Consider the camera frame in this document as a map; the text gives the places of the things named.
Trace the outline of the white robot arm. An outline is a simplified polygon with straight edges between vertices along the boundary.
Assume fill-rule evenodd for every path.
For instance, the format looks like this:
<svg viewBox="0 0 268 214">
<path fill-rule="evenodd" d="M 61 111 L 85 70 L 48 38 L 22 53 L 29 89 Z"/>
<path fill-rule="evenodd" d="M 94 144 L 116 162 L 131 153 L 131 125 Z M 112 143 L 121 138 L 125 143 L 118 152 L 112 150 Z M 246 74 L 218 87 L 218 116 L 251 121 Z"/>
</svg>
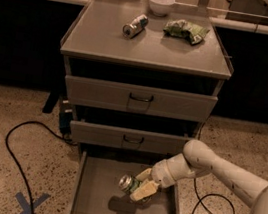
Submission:
<svg viewBox="0 0 268 214">
<path fill-rule="evenodd" d="M 249 206 L 250 214 L 268 214 L 268 181 L 219 157 L 199 140 L 189 140 L 181 154 L 157 162 L 140 173 L 137 179 L 141 185 L 130 194 L 130 198 L 137 202 L 160 188 L 175 185 L 180 179 L 207 173 L 215 175 Z"/>
</svg>

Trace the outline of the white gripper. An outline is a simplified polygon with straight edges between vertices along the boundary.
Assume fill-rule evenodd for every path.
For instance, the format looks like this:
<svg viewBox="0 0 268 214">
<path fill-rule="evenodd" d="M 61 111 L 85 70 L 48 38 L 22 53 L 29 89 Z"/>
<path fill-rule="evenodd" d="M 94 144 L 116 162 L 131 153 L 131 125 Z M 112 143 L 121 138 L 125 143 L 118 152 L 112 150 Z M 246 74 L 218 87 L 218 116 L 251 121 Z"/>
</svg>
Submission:
<svg viewBox="0 0 268 214">
<path fill-rule="evenodd" d="M 180 171 L 178 161 L 171 158 L 155 163 L 152 169 L 147 168 L 135 176 L 140 184 L 130 194 L 130 199 L 138 202 L 157 193 L 159 186 L 163 189 L 172 186 L 180 178 Z"/>
</svg>

